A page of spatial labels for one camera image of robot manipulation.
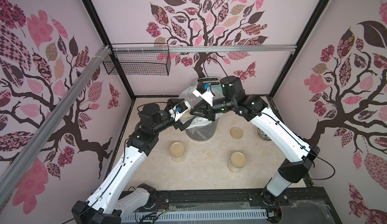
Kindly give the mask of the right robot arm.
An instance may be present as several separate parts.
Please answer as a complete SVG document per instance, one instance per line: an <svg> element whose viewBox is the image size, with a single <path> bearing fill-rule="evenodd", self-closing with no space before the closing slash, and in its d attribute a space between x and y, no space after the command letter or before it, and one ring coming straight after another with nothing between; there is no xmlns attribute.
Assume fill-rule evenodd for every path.
<svg viewBox="0 0 387 224"><path fill-rule="evenodd" d="M220 80L223 97L215 99L210 84L199 83L193 94L199 99L189 103L192 116L215 121L216 114L233 111L261 129L283 152L285 160L262 193L267 198L280 196L291 184L308 174L318 157L319 147L310 145L293 133L258 95L247 96L242 81L236 76Z"/></svg>

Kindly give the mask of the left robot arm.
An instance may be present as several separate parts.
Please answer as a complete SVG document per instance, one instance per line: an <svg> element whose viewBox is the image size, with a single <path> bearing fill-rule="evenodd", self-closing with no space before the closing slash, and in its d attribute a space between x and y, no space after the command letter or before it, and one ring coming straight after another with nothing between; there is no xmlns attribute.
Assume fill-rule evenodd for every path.
<svg viewBox="0 0 387 224"><path fill-rule="evenodd" d="M121 194L158 142L160 132L171 126L183 129L180 118L191 108L183 99L169 99L163 110L157 103L145 104L138 113L139 123L125 142L123 155L108 177L86 201L77 201L73 206L74 221L78 224L120 224L125 216L137 209L152 207L156 190L147 184L138 186L126 197Z"/></svg>

